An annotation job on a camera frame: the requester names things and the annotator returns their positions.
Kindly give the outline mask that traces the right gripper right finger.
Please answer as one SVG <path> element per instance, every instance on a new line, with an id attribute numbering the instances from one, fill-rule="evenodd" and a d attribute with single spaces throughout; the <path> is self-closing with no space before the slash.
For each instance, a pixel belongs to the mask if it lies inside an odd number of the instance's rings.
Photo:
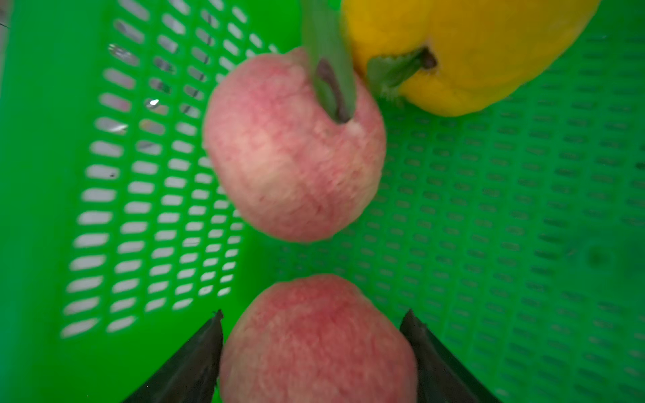
<path id="1" fill-rule="evenodd" d="M 408 310 L 400 332 L 413 348 L 418 364 L 418 402 L 500 403 L 429 330 Z"/>

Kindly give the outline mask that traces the pink peach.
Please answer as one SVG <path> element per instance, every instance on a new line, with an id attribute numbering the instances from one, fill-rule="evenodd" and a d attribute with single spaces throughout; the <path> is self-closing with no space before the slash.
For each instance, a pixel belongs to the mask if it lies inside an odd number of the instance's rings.
<path id="1" fill-rule="evenodd" d="M 264 290 L 221 357 L 224 402 L 414 402 L 411 344 L 348 280 L 312 275 Z"/>
<path id="2" fill-rule="evenodd" d="M 203 144 L 220 185 L 253 228 L 289 242 L 330 238 L 373 200 L 386 157 L 376 101 L 358 83 L 349 122 L 320 106 L 307 54 L 250 58 L 217 85 Z"/>

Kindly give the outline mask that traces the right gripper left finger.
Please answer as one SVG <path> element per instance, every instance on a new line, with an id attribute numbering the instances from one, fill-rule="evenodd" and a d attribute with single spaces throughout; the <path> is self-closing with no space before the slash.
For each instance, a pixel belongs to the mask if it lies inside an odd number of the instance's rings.
<path id="1" fill-rule="evenodd" d="M 223 313 L 217 311 L 124 403 L 213 401 L 223 349 Z"/>

